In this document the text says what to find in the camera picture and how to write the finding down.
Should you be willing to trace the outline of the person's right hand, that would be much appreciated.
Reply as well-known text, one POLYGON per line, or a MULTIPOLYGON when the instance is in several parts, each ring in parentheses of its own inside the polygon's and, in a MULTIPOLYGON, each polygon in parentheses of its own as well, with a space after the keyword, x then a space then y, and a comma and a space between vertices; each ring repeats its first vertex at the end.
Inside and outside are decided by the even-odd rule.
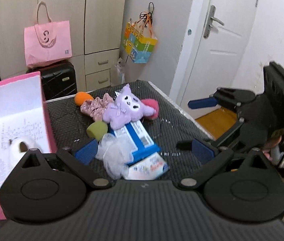
POLYGON ((265 145, 262 147, 262 152, 269 161, 272 160, 272 157, 270 155, 271 149, 277 146, 281 142, 281 140, 282 136, 273 137, 269 141, 267 141, 265 145))

